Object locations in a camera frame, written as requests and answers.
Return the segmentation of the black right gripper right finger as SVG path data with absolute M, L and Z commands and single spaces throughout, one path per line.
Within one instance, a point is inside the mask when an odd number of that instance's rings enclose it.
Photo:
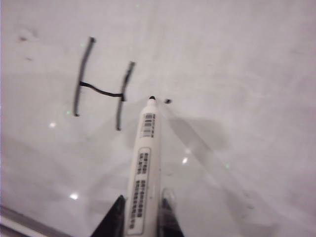
M 176 198 L 172 189 L 163 189 L 158 216 L 158 237 L 184 237 L 175 214 Z

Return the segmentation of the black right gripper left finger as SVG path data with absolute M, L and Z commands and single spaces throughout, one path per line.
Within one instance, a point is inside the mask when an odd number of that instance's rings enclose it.
M 120 195 L 95 229 L 96 237 L 121 237 L 124 227 L 125 198 Z

